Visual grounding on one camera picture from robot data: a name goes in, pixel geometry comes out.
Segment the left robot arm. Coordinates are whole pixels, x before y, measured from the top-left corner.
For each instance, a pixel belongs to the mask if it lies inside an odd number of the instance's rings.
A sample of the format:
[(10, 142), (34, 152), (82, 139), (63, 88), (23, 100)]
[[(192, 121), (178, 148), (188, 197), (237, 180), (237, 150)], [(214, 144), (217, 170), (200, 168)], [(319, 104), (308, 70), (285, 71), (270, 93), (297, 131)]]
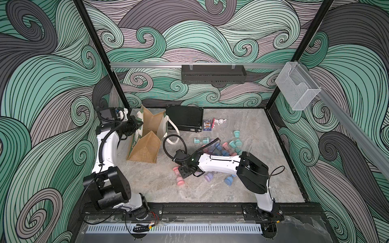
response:
[(83, 179), (85, 193), (98, 211), (121, 209), (134, 216), (147, 214), (149, 207), (145, 197), (132, 192), (129, 181), (115, 165), (122, 137), (133, 135), (143, 122), (126, 108), (110, 107), (97, 114), (100, 120), (95, 130), (98, 150), (91, 174)]

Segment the pink hourglass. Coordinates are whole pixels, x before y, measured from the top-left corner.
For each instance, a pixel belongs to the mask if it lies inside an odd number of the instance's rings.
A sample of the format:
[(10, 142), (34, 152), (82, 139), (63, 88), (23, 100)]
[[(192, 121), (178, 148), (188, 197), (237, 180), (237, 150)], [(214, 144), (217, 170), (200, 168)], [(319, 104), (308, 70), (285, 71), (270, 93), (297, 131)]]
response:
[(184, 180), (183, 180), (183, 178), (182, 178), (182, 176), (181, 176), (181, 174), (179, 172), (179, 166), (174, 167), (173, 171), (174, 171), (174, 173), (176, 175), (176, 183), (177, 183), (177, 185), (181, 186), (181, 185), (185, 184), (185, 182), (184, 182)]

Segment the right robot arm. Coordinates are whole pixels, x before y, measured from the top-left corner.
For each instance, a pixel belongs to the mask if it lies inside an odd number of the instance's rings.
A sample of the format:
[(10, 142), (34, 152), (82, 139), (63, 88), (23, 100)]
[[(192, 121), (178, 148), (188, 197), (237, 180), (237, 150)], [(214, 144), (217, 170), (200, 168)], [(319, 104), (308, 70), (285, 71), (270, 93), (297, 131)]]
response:
[[(175, 155), (171, 155), (166, 149), (166, 143), (172, 143), (170, 141), (171, 137), (176, 137), (184, 146), (184, 149), (177, 150)], [(174, 170), (180, 178), (185, 179), (191, 175), (200, 177), (211, 172), (234, 175), (241, 180), (245, 188), (254, 193), (257, 210), (262, 214), (265, 221), (270, 221), (272, 217), (283, 218), (282, 211), (274, 209), (275, 199), (271, 195), (270, 179), (283, 173), (285, 166), (279, 166), (269, 172), (269, 168), (265, 163), (246, 151), (242, 152), (241, 155), (229, 157), (204, 153), (205, 149), (219, 141), (220, 139), (216, 138), (189, 154), (183, 138), (177, 134), (171, 134), (163, 139), (162, 148), (164, 153), (178, 165)]]

